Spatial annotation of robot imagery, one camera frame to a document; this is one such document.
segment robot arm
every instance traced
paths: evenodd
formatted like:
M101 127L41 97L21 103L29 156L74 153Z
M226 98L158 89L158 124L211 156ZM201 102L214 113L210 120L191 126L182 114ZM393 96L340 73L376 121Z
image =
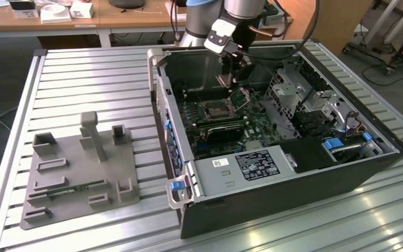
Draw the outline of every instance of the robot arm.
M223 87L247 79L254 65L242 56L257 38L250 27L258 27L263 16L280 15L267 11L267 0L189 0L187 28L181 46L205 46L222 57L222 75L217 77Z

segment green circuit board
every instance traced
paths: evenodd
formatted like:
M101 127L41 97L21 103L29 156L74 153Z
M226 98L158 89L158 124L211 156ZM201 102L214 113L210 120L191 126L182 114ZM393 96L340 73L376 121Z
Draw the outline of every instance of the green circuit board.
M262 94L241 88L229 98L178 105L197 160L281 141L259 100Z

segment metal table surface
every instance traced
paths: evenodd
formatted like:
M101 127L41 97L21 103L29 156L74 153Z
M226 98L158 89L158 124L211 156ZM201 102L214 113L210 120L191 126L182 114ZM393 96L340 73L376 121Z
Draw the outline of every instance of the metal table surface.
M179 239L147 84L146 47L51 50L35 56L0 166L2 251L403 251L403 161L357 190L191 239ZM403 116L328 49L308 49L403 139ZM65 222L19 227L33 137L79 134L79 113L99 130L125 123L134 138L141 202Z

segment white box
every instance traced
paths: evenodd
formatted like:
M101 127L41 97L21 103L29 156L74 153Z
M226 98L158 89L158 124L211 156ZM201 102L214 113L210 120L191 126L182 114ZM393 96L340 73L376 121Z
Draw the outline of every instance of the white box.
M37 9L13 10L17 18L31 18L39 17L39 12Z
M69 8L65 7L61 12L49 11L47 7L54 5L46 5L41 9L41 23L42 24L51 24L51 23L62 23L62 22L71 22L71 14L69 12Z
M34 1L10 1L17 18L39 17L38 6Z
M94 5L93 3L74 2L71 7L71 16L75 18L93 18Z
M350 42L360 45L364 42L364 38L368 36L368 33L369 29L362 24L358 24Z

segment barcode sticker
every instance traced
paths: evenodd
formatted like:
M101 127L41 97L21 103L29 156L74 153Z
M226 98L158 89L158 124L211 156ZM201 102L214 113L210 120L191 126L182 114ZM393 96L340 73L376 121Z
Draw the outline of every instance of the barcode sticker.
M97 25L75 25L75 28L97 27Z
M218 159L218 160L213 160L213 164L214 164L214 167L221 167L221 166L229 165L230 162L229 162L229 159Z

